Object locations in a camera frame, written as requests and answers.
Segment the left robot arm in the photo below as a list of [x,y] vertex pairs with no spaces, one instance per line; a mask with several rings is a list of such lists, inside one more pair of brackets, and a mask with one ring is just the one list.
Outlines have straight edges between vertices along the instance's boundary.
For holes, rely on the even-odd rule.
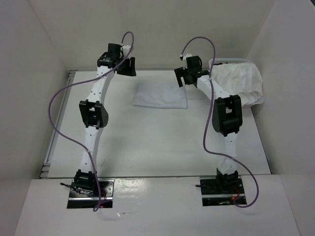
[[108,124],[109,114],[103,102],[114,75],[136,76],[135,58],[131,56],[133,46],[108,44],[107,52],[97,60],[97,80],[94,82],[88,97],[79,102],[79,110],[85,127],[85,140],[79,169],[75,174],[75,188],[86,196],[99,193],[96,180],[96,156],[101,134]]

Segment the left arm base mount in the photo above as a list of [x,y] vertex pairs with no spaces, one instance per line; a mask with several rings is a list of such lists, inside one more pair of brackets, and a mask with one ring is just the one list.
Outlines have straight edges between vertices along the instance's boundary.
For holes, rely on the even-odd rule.
[[[99,208],[112,208],[114,195],[113,179],[100,179],[101,204]],[[75,187],[74,182],[71,184],[60,183],[61,186],[69,189],[67,202],[68,209],[94,208],[99,200],[97,189],[92,190]]]

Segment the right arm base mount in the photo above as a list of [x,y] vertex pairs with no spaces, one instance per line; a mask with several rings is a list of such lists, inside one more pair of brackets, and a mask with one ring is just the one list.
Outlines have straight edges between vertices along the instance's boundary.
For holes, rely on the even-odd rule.
[[239,205],[246,205],[246,195],[242,179],[239,177],[236,184],[220,189],[215,177],[201,177],[200,183],[196,185],[201,190],[202,205],[209,206],[229,206],[236,201]]

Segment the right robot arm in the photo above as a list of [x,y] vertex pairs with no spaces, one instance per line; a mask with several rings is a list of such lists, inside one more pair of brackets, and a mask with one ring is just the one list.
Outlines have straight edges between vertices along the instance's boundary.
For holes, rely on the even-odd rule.
[[183,66],[174,70],[180,87],[194,85],[211,101],[211,123],[213,129],[222,135],[224,143],[223,156],[217,166],[216,189],[227,193],[236,185],[238,171],[236,162],[236,138],[243,124],[242,103],[238,95],[231,95],[225,91],[209,75],[208,70],[202,69],[199,56],[192,54],[180,55]]

